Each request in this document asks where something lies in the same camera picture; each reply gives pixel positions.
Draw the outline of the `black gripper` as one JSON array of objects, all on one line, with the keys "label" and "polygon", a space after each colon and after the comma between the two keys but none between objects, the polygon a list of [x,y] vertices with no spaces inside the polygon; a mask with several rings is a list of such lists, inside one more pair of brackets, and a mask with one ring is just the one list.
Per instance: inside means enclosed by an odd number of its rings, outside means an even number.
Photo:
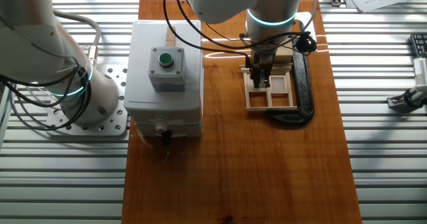
[{"label": "black gripper", "polygon": [[255,88],[270,87],[271,68],[274,64],[276,52],[277,49],[250,50],[249,57],[245,59],[245,67],[252,68],[252,81]]}]

